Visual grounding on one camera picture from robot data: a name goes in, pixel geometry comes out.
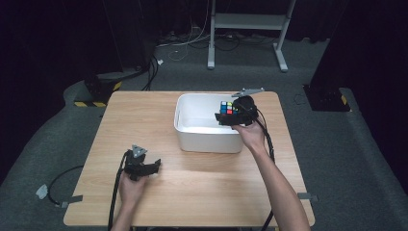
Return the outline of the grey tape strip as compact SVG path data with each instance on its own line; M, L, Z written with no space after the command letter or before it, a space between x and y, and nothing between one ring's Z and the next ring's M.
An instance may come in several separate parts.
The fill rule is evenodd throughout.
M69 204L81 202L82 200L82 195L71 196L67 201L63 201L60 203L60 208L67 208Z
M318 202L319 198L315 195L315 194L311 194L309 192L299 192L297 194L299 199L306 199L309 200L311 202Z

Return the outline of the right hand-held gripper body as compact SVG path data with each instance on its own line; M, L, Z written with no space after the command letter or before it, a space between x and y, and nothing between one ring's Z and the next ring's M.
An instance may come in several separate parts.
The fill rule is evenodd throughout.
M237 110L235 125L244 124L250 125L258 117L258 109L255 105L254 99L251 97L252 93L256 93L258 90L246 90L233 94L235 100L233 101L233 107Z

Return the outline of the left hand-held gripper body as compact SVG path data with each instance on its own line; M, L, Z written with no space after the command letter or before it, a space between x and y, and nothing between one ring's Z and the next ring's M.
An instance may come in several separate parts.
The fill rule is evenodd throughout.
M145 175L146 167L153 167L144 163L147 150L135 144L125 153L124 171L130 176L131 180L138 181Z

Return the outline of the multicoloured puzzle cube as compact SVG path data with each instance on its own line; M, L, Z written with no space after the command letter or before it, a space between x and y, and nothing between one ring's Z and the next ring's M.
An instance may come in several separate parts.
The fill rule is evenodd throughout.
M219 112L222 115L236 115L238 113L238 109L234 107L232 102L229 101L221 101Z

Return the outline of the white metal stand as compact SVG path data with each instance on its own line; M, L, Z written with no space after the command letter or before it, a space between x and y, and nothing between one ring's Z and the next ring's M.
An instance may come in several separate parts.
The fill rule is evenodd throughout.
M244 13L218 13L217 0L211 1L210 40L208 47L207 68L212 70L216 66L216 29L243 29L279 31L278 41L272 45L279 68L282 72L289 70L282 52L282 46L292 19L296 0L290 0L287 12L282 15L274 14L244 14Z

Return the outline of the black base with striped tape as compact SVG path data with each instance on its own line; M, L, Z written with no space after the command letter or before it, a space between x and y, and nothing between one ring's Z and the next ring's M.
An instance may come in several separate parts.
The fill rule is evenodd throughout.
M102 78L93 76L84 80L73 100L77 107L106 107L112 94L119 90L122 80L120 78Z

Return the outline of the person's left hand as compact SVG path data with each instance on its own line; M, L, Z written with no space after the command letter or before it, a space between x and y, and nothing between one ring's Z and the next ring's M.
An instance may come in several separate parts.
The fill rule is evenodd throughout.
M143 176L138 181L130 179L127 173L122 173L119 181L119 193L122 205L129 208L135 208L143 194L144 185L147 177Z

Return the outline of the white plastic bin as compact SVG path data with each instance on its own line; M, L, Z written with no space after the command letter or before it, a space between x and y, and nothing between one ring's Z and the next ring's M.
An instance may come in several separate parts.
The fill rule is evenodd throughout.
M174 129L184 151L239 153L243 143L240 134L216 120L222 106L232 102L225 93L185 93L177 101Z

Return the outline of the person's right hand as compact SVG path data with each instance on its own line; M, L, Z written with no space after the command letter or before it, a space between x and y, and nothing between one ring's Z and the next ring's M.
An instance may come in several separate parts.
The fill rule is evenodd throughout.
M232 129L240 134L243 144L252 154L260 154L266 151L265 135L259 124L252 123L248 126L233 125Z

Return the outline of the black square base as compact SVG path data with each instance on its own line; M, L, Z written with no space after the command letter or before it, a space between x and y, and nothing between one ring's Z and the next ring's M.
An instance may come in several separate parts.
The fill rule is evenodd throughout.
M317 112L350 112L350 106L339 89L325 90L311 85L304 85L310 107Z

